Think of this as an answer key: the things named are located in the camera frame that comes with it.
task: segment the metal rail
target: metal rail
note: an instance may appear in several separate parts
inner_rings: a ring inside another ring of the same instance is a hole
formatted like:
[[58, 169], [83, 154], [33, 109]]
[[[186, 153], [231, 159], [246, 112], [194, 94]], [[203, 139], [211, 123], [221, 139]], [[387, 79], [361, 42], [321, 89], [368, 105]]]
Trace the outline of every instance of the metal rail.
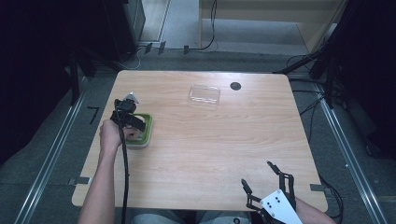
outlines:
[[[324, 91], [320, 85], [314, 85], [317, 91]], [[359, 164], [358, 159], [355, 157], [352, 147], [347, 141], [347, 137], [344, 134], [340, 123], [338, 122], [337, 116], [335, 115], [334, 111], [329, 108], [326, 102], [321, 101], [321, 106], [327, 120], [329, 121], [335, 139], [337, 140], [341, 152], [344, 155], [344, 159], [346, 160], [349, 172], [351, 173], [353, 180], [358, 187], [361, 198], [366, 205], [367, 211], [372, 221], [374, 223], [387, 224], [388, 222], [385, 214], [381, 209], [378, 199], [376, 198], [375, 193], [369, 181], [367, 180], [366, 175], [361, 169], [361, 165]]]
[[64, 119], [64, 122], [59, 132], [56, 134], [55, 140], [52, 143], [52, 146], [49, 150], [49, 154], [47, 155], [47, 158], [44, 160], [44, 163], [41, 166], [41, 169], [37, 177], [35, 178], [35, 182], [33, 183], [32, 187], [30, 187], [29, 189], [29, 192], [23, 203], [21, 211], [19, 212], [15, 220], [16, 224], [30, 222], [30, 218], [32, 217], [33, 212], [35, 211], [35, 207], [37, 206], [38, 201], [40, 200], [41, 195], [44, 191], [44, 188], [46, 187], [47, 182], [50, 179], [50, 174], [52, 173], [56, 161], [58, 160], [58, 157], [61, 154], [61, 151], [64, 146], [64, 141], [66, 140], [67, 135], [70, 132], [70, 128], [73, 125], [73, 122], [76, 119], [77, 113], [81, 107], [85, 95], [85, 91], [87, 89], [86, 88], [87, 85], [88, 85], [88, 79], [84, 77], [81, 81], [82, 92], [78, 97], [77, 101], [75, 102], [75, 105], [70, 106], [67, 115]]

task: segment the black round hole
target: black round hole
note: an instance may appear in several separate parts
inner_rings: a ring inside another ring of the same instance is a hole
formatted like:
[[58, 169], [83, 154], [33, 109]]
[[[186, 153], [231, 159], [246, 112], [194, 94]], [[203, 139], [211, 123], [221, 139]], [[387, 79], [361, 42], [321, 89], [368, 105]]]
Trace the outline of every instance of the black round hole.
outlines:
[[230, 85], [231, 89], [235, 90], [235, 91], [239, 91], [241, 90], [241, 84], [239, 84], [239, 82], [233, 82]]

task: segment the black curtain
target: black curtain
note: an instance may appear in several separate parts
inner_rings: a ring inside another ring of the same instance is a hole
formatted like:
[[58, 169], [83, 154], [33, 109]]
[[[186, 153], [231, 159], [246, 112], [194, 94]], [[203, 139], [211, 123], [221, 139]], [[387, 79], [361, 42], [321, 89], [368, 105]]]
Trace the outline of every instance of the black curtain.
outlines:
[[70, 88], [61, 12], [43, 1], [0, 3], [0, 164], [25, 147]]
[[376, 126], [368, 142], [396, 158], [396, 2], [349, 4], [331, 50], [340, 66], [335, 75]]

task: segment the black cable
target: black cable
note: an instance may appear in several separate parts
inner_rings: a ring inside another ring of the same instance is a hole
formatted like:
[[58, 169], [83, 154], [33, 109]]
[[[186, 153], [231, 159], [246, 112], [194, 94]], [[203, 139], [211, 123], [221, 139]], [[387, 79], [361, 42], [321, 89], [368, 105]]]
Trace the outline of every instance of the black cable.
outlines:
[[333, 79], [334, 79], [334, 85], [332, 86], [332, 91], [334, 95], [334, 102], [337, 105], [343, 107], [344, 109], [347, 109], [346, 103], [347, 103], [348, 93], [345, 87], [343, 86], [343, 84], [340, 82], [340, 80], [337, 77], [334, 77]]
[[121, 124], [121, 119], [120, 119], [120, 114], [119, 114], [119, 109], [117, 107], [119, 100], [116, 100], [114, 103], [115, 111], [117, 114], [117, 119], [119, 120], [119, 132], [120, 132], [120, 140], [122, 144], [122, 155], [123, 155], [123, 160], [124, 160], [124, 168], [125, 168], [125, 185], [124, 185], [124, 195], [123, 195], [123, 202], [122, 202], [122, 218], [121, 218], [121, 223], [125, 224], [125, 218], [126, 218], [126, 206], [128, 202], [128, 190], [129, 190], [129, 167], [128, 167], [128, 154], [126, 151], [126, 144], [125, 144], [125, 136], [122, 130], [122, 124]]
[[204, 48], [200, 48], [200, 49], [189, 49], [189, 50], [204, 50], [204, 49], [208, 49], [212, 44], [213, 41], [215, 40], [215, 19], [216, 19], [216, 13], [217, 13], [217, 9], [218, 9], [218, 0], [214, 0], [213, 1], [213, 5], [212, 5], [212, 9], [210, 11], [210, 23], [212, 25], [212, 39], [210, 40], [209, 44], [204, 47]]
[[297, 90], [297, 91], [293, 91], [293, 92], [307, 92], [307, 93], [317, 93], [317, 94], [324, 94], [324, 92], [323, 92], [323, 91], [299, 91], [299, 90]]
[[[309, 56], [309, 54], [294, 55], [294, 56], [288, 58], [288, 60], [286, 61], [286, 67], [289, 67], [289, 62], [291, 61], [291, 59], [297, 58], [297, 57], [302, 57], [302, 59], [303, 59], [303, 58], [305, 58], [307, 56]], [[306, 64], [304, 64], [304, 67], [306, 69], [308, 69], [308, 71], [311, 70], [308, 66], [306, 66]]]
[[322, 182], [327, 188], [329, 188], [332, 191], [332, 195], [334, 196], [335, 200], [337, 201], [339, 214], [337, 216], [331, 216], [331, 218], [339, 218], [337, 223], [341, 224], [343, 222], [343, 218], [344, 218], [343, 199], [342, 199], [340, 193], [338, 193], [338, 191], [331, 184], [329, 184], [321, 175], [319, 175], [319, 179], [320, 179], [320, 182]]
[[309, 79], [309, 78], [299, 78], [299, 77], [288, 77], [288, 78], [289, 78], [289, 82], [301, 81], [301, 82], [308, 82], [308, 83], [316, 83], [316, 84], [319, 84], [321, 86], [323, 86], [325, 84], [324, 82], [315, 81], [315, 80]]
[[313, 109], [322, 99], [324, 99], [324, 96], [320, 96], [314, 103], [312, 103], [311, 105], [309, 105], [305, 110], [303, 110], [303, 112], [300, 113], [300, 116], [302, 114], [304, 114], [305, 112]]
[[311, 114], [311, 122], [309, 124], [309, 135], [308, 135], [308, 144], [311, 143], [311, 137], [312, 137], [312, 127], [314, 124], [314, 115], [315, 115], [315, 110], [317, 109], [317, 105], [320, 103], [320, 101], [317, 101], [314, 105], [314, 108], [312, 109], [312, 114]]
[[126, 63], [126, 62], [128, 62], [128, 61], [132, 58], [132, 56], [136, 55], [137, 53], [139, 53], [140, 50], [145, 49], [146, 47], [147, 47], [147, 46], [140, 46], [140, 45], [139, 45], [139, 47], [137, 48], [137, 50], [136, 50], [135, 53], [132, 53], [132, 52], [128, 53], [128, 57], [127, 57], [124, 61], [122, 61], [122, 62], [120, 62], [120, 63]]

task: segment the wooden table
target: wooden table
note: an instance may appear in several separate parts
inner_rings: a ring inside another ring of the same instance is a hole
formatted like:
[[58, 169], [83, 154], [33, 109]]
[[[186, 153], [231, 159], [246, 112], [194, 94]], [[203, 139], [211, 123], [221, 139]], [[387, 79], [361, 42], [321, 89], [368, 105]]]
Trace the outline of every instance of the wooden table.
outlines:
[[[202, 19], [211, 18], [213, 2], [199, 0], [199, 48]], [[312, 53], [323, 44], [326, 34], [332, 24], [339, 21], [346, 5], [347, 0], [218, 0], [216, 19], [296, 22], [308, 52]]]
[[[232, 82], [242, 88], [234, 91]], [[190, 100], [192, 85], [220, 88], [218, 105]], [[312, 154], [286, 76], [216, 72], [121, 71], [103, 119], [114, 100], [133, 91], [154, 123], [149, 145], [129, 149], [129, 207], [191, 210], [240, 210], [247, 195], [264, 198], [278, 189], [278, 176], [266, 164], [295, 177], [295, 193], [321, 211], [327, 210]], [[99, 128], [81, 176], [93, 176], [99, 155]], [[122, 206], [122, 153], [116, 158], [116, 206]], [[88, 185], [77, 185], [73, 204], [81, 206]]]

